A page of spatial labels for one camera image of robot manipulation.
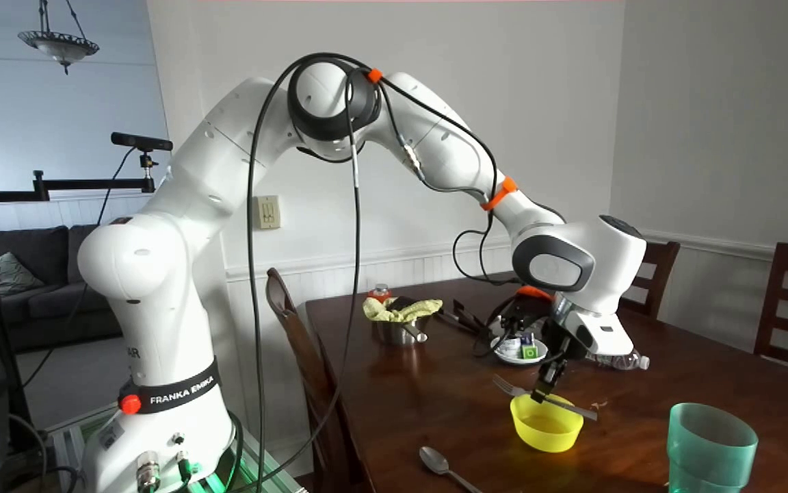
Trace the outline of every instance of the green cup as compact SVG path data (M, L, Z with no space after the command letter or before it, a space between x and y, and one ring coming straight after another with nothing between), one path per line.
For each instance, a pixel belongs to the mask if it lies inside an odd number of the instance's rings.
M743 491L756 446L758 436L744 420L703 402L677 402L669 414L669 491Z

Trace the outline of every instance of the dark wooden table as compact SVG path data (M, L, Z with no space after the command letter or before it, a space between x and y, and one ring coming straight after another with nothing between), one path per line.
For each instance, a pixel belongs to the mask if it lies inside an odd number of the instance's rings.
M485 318L511 288L438 283L397 288L397 296L459 299ZM455 472L481 491L666 491L666 433L674 402L699 399L747 420L762 443L747 491L788 493L788 367L718 346L666 324L625 314L648 373L570 365L558 393L598 404L576 448L544 454L511 430L506 398L490 383L503 374L532 387L536 367L503 367L469 335L432 321L427 346L383 347L361 310L349 336L350 296L308 304L309 324L342 383L342 404L373 487L459 491L421 469L421 443L442 448Z

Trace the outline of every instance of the white wall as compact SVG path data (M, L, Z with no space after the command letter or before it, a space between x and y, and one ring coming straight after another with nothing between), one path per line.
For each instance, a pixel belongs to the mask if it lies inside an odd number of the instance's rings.
M111 143L112 132L167 136L146 2L75 0L75 9L102 48L67 77L16 37L38 31L37 2L0 0L0 191L33 189L33 170L45 177L112 177L127 150ZM76 33L67 2L49 2L49 10L56 31ZM124 177L137 176L132 155ZM137 191L115 191L108 220L141 202ZM53 202L0 205L0 229L96 221L100 209L102 191L57 191Z
M308 53L349 53L383 72L412 72L438 89L487 146L503 173L573 220L611 205L621 2L249 2L148 0L167 122L176 146L204 111L243 77L273 79ZM469 196L421 189L386 154L368 148L361 291L457 276L450 243L485 217ZM284 226L258 233L258 270L279 265L298 302L349 292L353 269L350 170L284 155L258 187L279 195ZM258 420L252 387L249 270L243 220L209 251L205 291L228 399ZM503 236L494 243L506 265ZM287 454L301 443L303 404L291 350L271 318L264 324L268 437Z
M788 240L788 2L626 2L613 214L685 240L666 321L754 350Z

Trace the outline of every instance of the gray couch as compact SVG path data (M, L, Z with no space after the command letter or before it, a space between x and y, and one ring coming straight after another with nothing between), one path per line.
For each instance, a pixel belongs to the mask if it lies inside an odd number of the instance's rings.
M16 354L120 336L111 304L89 291L76 269L91 229L0 229L0 304Z

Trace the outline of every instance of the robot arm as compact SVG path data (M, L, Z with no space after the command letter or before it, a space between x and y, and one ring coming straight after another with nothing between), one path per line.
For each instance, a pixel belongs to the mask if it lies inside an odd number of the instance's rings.
M231 89L178 148L160 195L83 243L79 269L111 299L132 370L120 414L89 446L91 491L178 491L187 465L194 477L215 473L231 417L191 262L284 150L336 165L365 143L390 148L425 187L466 191L496 214L511 236L521 283L555 292L562 350L573 343L598 354L632 350L615 304L644 257L635 229L604 217L568 225L536 205L418 79L309 55L277 81Z

